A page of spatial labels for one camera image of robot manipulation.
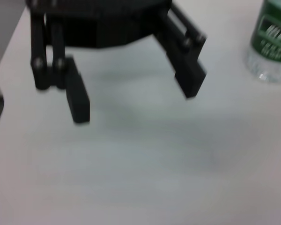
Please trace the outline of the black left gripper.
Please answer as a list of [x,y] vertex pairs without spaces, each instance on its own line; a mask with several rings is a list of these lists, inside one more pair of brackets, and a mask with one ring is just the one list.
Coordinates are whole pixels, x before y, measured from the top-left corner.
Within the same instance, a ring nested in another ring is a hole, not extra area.
[[30,66],[37,90],[64,90],[76,124],[90,122],[90,99],[66,47],[104,49],[151,36],[170,0],[27,0]]

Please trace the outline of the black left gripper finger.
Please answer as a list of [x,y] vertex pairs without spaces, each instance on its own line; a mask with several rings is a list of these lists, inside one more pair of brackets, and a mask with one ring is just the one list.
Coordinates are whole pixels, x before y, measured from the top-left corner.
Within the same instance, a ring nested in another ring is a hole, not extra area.
[[166,52],[185,98],[196,97],[206,78],[199,62],[206,35],[172,2],[168,9],[158,11],[154,36]]

